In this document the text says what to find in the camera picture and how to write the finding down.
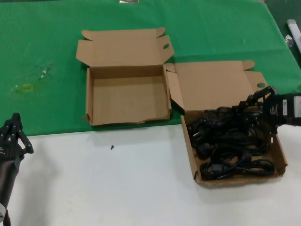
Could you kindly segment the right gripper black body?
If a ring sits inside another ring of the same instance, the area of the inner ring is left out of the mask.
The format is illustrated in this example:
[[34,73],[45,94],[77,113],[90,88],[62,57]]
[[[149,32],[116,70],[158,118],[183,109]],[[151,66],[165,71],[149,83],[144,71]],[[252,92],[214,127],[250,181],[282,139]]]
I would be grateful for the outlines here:
[[294,94],[271,94],[263,102],[263,118],[270,126],[292,125]]

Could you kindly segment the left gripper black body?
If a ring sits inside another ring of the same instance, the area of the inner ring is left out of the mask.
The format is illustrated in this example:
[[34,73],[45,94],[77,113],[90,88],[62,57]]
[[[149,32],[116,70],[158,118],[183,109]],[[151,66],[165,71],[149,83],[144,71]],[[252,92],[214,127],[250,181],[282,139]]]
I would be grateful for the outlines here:
[[23,149],[18,143],[18,138],[0,138],[0,163],[9,161],[22,161],[24,159]]

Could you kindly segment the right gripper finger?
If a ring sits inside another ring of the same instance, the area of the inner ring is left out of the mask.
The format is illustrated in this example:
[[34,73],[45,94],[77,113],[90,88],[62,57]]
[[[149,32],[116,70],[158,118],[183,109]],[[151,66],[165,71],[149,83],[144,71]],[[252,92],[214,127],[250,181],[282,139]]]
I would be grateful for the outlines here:
[[238,105],[232,106],[232,109],[236,113],[258,113],[262,109],[262,102],[258,100],[240,101]]
[[249,102],[252,103],[252,104],[255,104],[258,102],[259,99],[263,98],[263,100],[265,100],[265,97],[267,95],[274,95],[276,92],[275,92],[275,89],[271,86],[267,86],[261,90],[258,90],[256,91],[254,94],[250,95],[249,96]]

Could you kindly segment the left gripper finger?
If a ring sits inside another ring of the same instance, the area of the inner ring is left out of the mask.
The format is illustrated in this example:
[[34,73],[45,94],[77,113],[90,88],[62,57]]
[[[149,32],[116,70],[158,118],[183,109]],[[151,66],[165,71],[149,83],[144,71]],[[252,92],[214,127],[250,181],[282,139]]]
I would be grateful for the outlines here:
[[23,125],[21,122],[21,116],[19,113],[13,113],[12,115],[12,130],[11,130],[11,142],[18,143],[20,139],[24,144],[24,148],[22,149],[22,153],[34,153],[33,147],[31,142],[29,141],[28,137],[23,132]]
[[11,130],[12,130],[12,120],[6,120],[4,122],[4,125],[0,128],[0,140],[1,141],[6,141],[7,140],[7,136],[9,134],[11,134]]

